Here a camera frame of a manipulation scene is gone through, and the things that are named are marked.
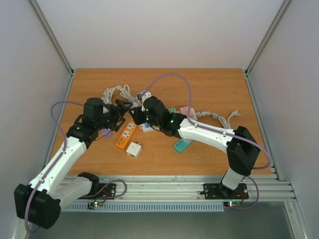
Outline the white multicolour power strip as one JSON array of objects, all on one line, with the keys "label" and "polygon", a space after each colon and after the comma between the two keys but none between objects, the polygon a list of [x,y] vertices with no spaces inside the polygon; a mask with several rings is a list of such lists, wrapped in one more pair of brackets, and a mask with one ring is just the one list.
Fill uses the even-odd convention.
[{"label": "white multicolour power strip", "polygon": [[168,136],[176,135],[182,120],[187,119],[187,115],[183,114],[182,111],[168,112],[163,117],[149,117],[146,113],[146,111],[141,113],[142,118],[145,119],[145,121],[140,124],[140,128],[143,132],[155,130],[167,134]]}]

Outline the green plug adapter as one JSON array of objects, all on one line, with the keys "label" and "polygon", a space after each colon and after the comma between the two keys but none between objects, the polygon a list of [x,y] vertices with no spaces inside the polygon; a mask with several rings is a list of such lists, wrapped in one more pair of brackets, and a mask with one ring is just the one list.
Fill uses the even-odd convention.
[{"label": "green plug adapter", "polygon": [[169,113],[177,113],[178,111],[176,110],[176,108],[170,108],[168,109]]}]

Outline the pink cube adapter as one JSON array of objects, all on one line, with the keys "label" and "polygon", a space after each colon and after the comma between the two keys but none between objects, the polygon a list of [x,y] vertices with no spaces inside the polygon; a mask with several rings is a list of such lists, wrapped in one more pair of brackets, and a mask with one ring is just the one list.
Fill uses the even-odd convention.
[{"label": "pink cube adapter", "polygon": [[[179,112],[183,115],[187,115],[188,114],[188,107],[182,107],[179,109]],[[195,113],[195,110],[193,108],[190,109],[190,112],[189,112],[189,116],[190,118],[192,119],[197,119],[197,116],[196,116],[196,113]]]}]

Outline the teal power strip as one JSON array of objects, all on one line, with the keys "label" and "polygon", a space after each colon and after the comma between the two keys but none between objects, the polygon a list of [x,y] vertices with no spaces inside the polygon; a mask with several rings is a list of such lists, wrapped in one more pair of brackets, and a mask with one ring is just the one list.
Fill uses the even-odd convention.
[{"label": "teal power strip", "polygon": [[178,153],[183,153],[193,142],[194,140],[181,138],[175,143],[174,149]]}]

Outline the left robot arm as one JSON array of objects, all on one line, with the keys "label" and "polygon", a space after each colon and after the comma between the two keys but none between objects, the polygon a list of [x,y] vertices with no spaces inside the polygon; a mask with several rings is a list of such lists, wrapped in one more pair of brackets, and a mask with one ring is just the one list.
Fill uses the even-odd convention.
[{"label": "left robot arm", "polygon": [[27,185],[16,187],[16,214],[24,220],[29,234],[33,233],[30,224],[48,229],[67,205],[80,198],[97,198],[104,191],[99,177],[86,172],[64,187],[60,184],[77,159],[99,138],[99,131],[120,129],[131,106],[132,103],[119,99],[114,104],[106,104],[101,98],[88,98],[82,105],[83,113],[68,132],[63,133],[63,144],[49,163]]}]

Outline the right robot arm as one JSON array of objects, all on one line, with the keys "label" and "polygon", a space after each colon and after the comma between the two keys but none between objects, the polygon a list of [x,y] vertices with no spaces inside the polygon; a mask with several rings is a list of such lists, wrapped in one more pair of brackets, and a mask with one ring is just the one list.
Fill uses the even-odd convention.
[{"label": "right robot arm", "polygon": [[251,174],[260,153],[247,128],[225,129],[199,123],[184,114],[170,112],[155,96],[145,97],[142,105],[129,113],[135,124],[148,123],[166,136],[198,141],[226,153],[229,167],[217,189],[223,199],[237,193],[239,183]]}]

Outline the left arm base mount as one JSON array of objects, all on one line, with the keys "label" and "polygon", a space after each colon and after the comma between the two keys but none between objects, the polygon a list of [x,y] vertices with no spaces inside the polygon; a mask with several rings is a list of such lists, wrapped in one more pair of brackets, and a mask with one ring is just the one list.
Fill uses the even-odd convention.
[{"label": "left arm base mount", "polygon": [[103,184],[103,183],[99,184],[99,187],[98,187],[99,193],[98,194],[96,194],[96,195],[88,194],[88,195],[84,195],[78,199],[79,200],[84,200],[84,199],[95,200],[95,199],[104,199],[104,198],[112,199],[112,197],[114,197],[115,193],[116,193],[116,184],[111,183],[108,186],[104,187],[105,185],[106,184]]}]

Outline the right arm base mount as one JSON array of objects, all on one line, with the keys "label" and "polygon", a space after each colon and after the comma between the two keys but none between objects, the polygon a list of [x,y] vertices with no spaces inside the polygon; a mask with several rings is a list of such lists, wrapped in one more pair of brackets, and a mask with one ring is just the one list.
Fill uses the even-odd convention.
[{"label": "right arm base mount", "polygon": [[240,183],[234,190],[225,187],[221,183],[205,183],[200,195],[204,195],[207,200],[249,199],[247,185],[244,183]]}]

